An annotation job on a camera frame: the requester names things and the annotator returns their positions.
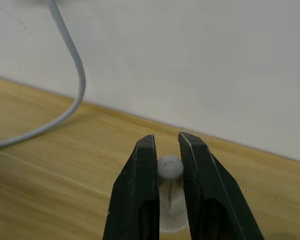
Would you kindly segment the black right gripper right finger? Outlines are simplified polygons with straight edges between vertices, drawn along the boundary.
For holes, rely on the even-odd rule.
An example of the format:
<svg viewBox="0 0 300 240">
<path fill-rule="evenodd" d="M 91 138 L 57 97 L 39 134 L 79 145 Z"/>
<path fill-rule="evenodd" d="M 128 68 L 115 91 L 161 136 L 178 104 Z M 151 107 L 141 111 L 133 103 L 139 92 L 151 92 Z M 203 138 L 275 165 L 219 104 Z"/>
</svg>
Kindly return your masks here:
<svg viewBox="0 0 300 240">
<path fill-rule="evenodd" d="M 183 189 L 193 240 L 262 240 L 236 180 L 196 135 L 179 132 Z"/>
</svg>

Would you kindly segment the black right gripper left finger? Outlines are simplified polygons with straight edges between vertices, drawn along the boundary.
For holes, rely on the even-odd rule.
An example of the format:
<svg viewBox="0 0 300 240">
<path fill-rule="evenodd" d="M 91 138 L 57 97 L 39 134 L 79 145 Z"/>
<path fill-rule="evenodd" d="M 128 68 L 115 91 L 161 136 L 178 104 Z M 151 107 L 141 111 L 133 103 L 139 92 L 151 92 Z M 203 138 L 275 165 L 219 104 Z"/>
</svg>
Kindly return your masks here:
<svg viewBox="0 0 300 240">
<path fill-rule="evenodd" d="M 157 151 L 153 135 L 147 135 L 137 141 L 113 184 L 102 238 L 160 238 L 160 195 Z"/>
</svg>

